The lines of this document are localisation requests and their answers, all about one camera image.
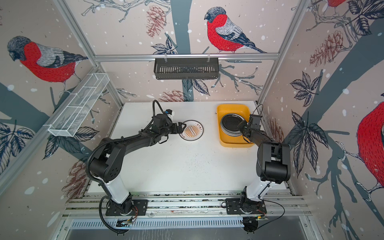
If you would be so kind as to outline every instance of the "plate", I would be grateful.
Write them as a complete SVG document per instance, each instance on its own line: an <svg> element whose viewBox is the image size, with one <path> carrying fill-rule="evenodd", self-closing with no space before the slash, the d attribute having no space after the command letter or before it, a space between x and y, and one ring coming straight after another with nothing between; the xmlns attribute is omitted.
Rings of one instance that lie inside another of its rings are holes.
<svg viewBox="0 0 384 240"><path fill-rule="evenodd" d="M185 121L184 124L186 124L187 126L185 127L184 132L179 134L182 139L187 141L195 141L203 135L203 125L201 125L201 123L199 123L198 121L188 120Z"/></svg>

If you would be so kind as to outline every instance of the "black wire basket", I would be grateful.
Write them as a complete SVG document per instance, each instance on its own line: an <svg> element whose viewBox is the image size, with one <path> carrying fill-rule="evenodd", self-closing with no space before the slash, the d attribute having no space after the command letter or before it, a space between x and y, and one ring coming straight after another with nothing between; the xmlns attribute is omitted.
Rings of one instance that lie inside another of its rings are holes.
<svg viewBox="0 0 384 240"><path fill-rule="evenodd" d="M156 79L216 79L218 58L156 58Z"/></svg>

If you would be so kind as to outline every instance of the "black round object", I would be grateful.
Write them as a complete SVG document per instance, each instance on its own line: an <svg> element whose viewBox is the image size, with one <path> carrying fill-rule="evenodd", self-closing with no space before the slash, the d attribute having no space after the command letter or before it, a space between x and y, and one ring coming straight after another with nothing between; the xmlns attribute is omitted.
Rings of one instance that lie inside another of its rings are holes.
<svg viewBox="0 0 384 240"><path fill-rule="evenodd" d="M227 114L222 119L223 127L231 132L239 131L237 126L241 121L243 121L243 119L237 114Z"/></svg>

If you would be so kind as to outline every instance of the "gray floor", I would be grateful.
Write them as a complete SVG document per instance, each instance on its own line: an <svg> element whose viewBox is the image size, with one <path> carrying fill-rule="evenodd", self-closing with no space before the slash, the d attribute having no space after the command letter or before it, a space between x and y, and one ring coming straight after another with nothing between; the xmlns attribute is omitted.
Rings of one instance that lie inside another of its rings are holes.
<svg viewBox="0 0 384 240"><path fill-rule="evenodd" d="M125 236L116 236L105 230L71 230L66 240L306 240L299 217L282 217L267 226L247 234L242 228L183 228L157 230L130 230Z"/></svg>

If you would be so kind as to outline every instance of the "yellow tray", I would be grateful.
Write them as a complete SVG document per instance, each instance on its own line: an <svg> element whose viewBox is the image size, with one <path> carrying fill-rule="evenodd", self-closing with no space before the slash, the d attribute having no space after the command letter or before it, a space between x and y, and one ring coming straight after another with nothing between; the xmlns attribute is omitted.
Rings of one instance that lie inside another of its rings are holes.
<svg viewBox="0 0 384 240"><path fill-rule="evenodd" d="M249 108L243 104L221 104L217 106L217 125L220 136L220 144L223 147L252 147L253 143L247 143L243 136L231 137L226 135L220 127L220 121L228 113L235 113L242 116L245 120L249 119Z"/></svg>

